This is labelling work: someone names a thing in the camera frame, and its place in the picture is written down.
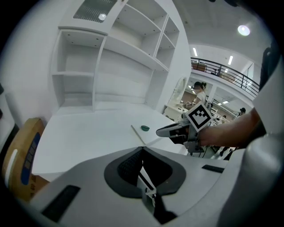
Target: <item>white shelving unit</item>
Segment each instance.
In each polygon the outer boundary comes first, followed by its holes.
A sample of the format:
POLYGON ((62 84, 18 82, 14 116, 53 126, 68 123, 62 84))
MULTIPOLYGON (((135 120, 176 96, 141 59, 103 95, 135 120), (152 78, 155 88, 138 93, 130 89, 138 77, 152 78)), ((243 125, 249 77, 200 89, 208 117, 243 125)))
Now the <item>white shelving unit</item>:
POLYGON ((107 37, 104 48, 133 59, 152 70, 168 71, 164 65, 156 61, 153 57, 148 55, 137 46, 126 43, 120 39, 112 37, 111 35, 107 37))
POLYGON ((167 13, 163 8, 153 0, 129 0, 128 5, 143 13, 152 20, 160 29, 163 28, 167 13))
POLYGON ((50 75, 54 113, 92 112, 93 81, 103 39, 88 31, 60 31, 50 75))
POLYGON ((125 5, 110 30, 110 36, 154 55, 161 29, 132 6, 125 5))
POLYGON ((167 69, 170 68, 174 49, 177 44, 179 30, 170 17, 167 18, 166 27, 161 37, 155 58, 167 69))
POLYGON ((178 41, 179 29, 170 17, 168 18, 164 33, 172 42, 172 44, 176 46, 178 41))
POLYGON ((99 101, 159 101, 178 28, 155 0, 112 1, 103 23, 100 4, 72 3, 59 25, 49 77, 54 114, 90 113, 99 101))

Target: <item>ceiling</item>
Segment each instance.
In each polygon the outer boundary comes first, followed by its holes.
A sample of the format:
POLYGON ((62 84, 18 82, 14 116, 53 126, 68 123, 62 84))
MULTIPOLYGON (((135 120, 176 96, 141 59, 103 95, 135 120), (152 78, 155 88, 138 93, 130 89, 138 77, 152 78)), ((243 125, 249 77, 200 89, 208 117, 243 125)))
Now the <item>ceiling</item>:
POLYGON ((226 65, 230 68, 233 68, 239 72, 243 71, 245 67, 252 64, 252 61, 250 61, 246 57, 238 53, 234 53, 232 51, 228 51, 218 47, 211 47, 200 44, 190 44, 189 49, 191 56, 194 58, 206 59, 209 61, 217 62, 222 65, 226 65), (195 57, 194 55, 193 47, 196 48, 198 55, 197 57, 195 57), (233 56, 231 65, 228 64, 230 56, 233 56))
MULTIPOLYGON (((197 82, 197 81, 198 80, 190 77, 187 85, 193 86, 194 83, 197 82)), ((213 86, 212 84, 207 83, 206 90, 205 90, 206 95, 210 94, 212 86, 213 86)), ((186 91, 192 93, 192 90, 188 86, 186 88, 186 91)), ((217 87, 217 89, 216 89, 214 99, 216 101, 218 101, 219 103, 221 103, 221 106, 220 106, 221 108, 222 108, 222 105, 223 105, 224 107, 229 108, 230 110, 232 110, 235 113, 239 112, 240 108, 243 108, 243 107, 247 110, 247 112, 252 109, 245 102, 243 102, 239 98, 235 97, 231 93, 229 93, 229 92, 227 92, 227 91, 225 91, 225 90, 223 90, 219 87, 217 87)))
POLYGON ((241 7, 224 0, 173 0, 183 21, 189 44, 220 47, 261 65, 262 54, 271 36, 261 20, 241 7), (242 36, 239 25, 251 33, 242 36))

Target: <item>white table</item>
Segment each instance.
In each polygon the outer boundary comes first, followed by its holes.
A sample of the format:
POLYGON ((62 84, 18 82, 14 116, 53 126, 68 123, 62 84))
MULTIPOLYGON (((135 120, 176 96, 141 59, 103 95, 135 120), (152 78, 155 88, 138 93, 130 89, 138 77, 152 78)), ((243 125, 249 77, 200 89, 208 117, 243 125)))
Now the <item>white table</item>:
MULTIPOLYGON (((150 130, 156 131, 173 123, 145 105, 133 105, 122 110, 109 109, 52 116, 39 141, 32 173, 44 178, 50 173, 59 176, 59 173, 82 161, 143 146, 131 124, 147 125, 150 130)), ((175 153, 184 152, 182 145, 173 144, 169 138, 161 138, 151 146, 170 149, 175 153)))
POLYGON ((166 107, 164 115, 174 119, 175 122, 181 121, 181 115, 188 111, 187 109, 179 106, 166 105, 166 107))

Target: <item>balcony railing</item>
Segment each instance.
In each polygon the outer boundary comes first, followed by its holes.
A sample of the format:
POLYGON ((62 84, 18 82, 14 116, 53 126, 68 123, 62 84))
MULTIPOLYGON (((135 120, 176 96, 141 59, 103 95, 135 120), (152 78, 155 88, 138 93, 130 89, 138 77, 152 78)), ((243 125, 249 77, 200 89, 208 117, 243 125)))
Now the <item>balcony railing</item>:
POLYGON ((240 87, 253 97, 259 92, 259 84, 246 75, 225 65, 204 59, 191 58, 191 68, 210 74, 210 76, 220 77, 234 85, 240 87))

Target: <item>green object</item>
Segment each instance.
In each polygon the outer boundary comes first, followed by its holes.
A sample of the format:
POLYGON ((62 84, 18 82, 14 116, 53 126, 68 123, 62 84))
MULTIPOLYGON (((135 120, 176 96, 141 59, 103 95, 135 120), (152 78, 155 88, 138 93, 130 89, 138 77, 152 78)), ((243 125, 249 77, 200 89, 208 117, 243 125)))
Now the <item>green object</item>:
POLYGON ((150 128, 149 128, 148 126, 146 126, 146 125, 142 125, 142 126, 141 126, 141 129, 142 129, 143 131, 145 131, 145 132, 148 132, 150 128))

